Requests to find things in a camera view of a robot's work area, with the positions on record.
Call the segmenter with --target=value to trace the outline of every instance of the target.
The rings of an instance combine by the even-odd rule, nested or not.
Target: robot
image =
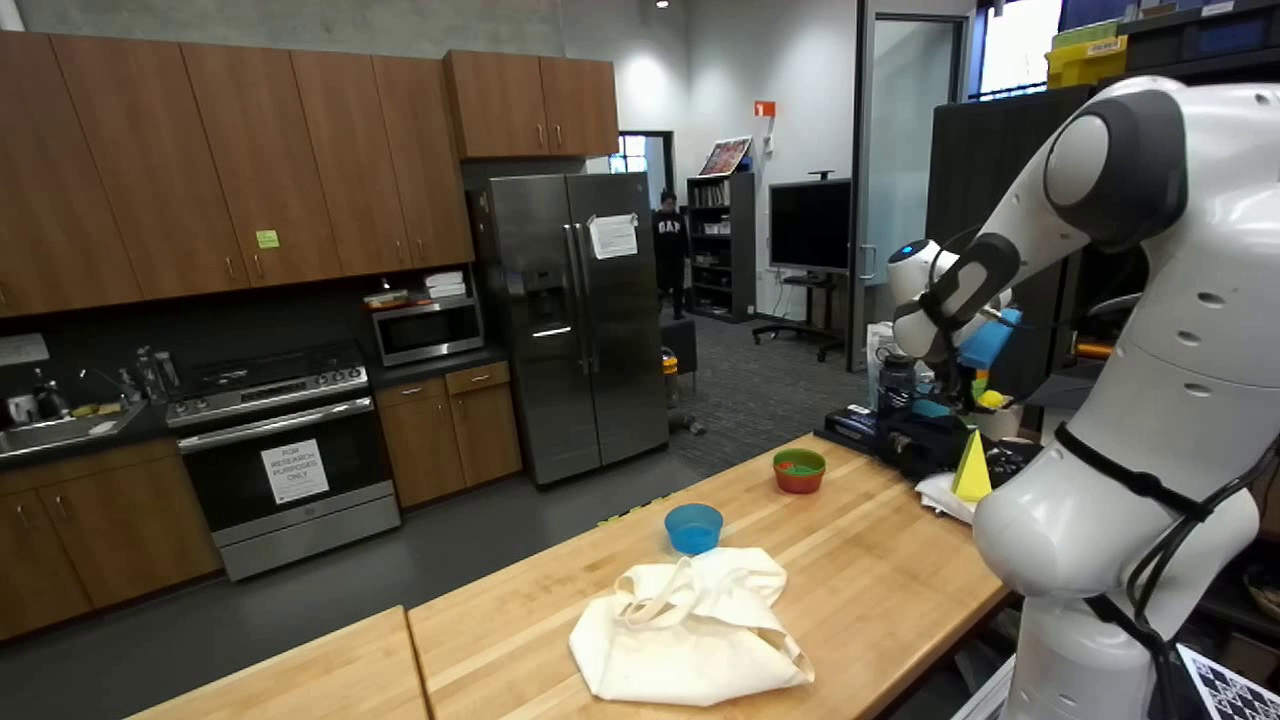
[[[1240,487],[1280,426],[1280,88],[1092,95],[961,252],[891,256],[900,350],[951,367],[1002,286],[1082,242],[1139,242],[1146,286],[1056,442],[977,508],[1025,596],[1002,720],[1172,714],[1169,637],[1258,529]]]

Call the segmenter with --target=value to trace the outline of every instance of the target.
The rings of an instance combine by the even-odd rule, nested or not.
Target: monitor
[[[785,269],[849,269],[852,183],[771,183],[767,187],[767,259]]]

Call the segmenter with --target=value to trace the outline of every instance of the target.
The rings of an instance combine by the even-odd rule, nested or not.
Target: wooden countertop
[[[186,694],[139,712],[149,720],[186,714],[431,714],[410,654],[402,609],[375,610],[352,626],[250,662]]]
[[[440,720],[477,714],[874,714],[1001,599],[962,524],[916,505],[891,469],[838,442],[815,494],[771,483],[771,451],[575,539],[409,610],[421,673]],[[587,694],[569,626],[578,609],[643,558],[668,558],[665,512],[714,505],[723,545],[762,547],[786,567],[777,602],[815,685],[713,712],[600,704]]]

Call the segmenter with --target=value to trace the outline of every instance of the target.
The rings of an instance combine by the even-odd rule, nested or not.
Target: stainless steel refrigerator
[[[643,175],[497,175],[472,212],[530,479],[668,442]]]

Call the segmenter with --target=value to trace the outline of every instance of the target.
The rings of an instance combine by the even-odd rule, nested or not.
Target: white cloth
[[[786,572],[761,547],[637,562],[585,609],[569,646],[600,701],[708,708],[810,685],[771,617],[785,584]]]

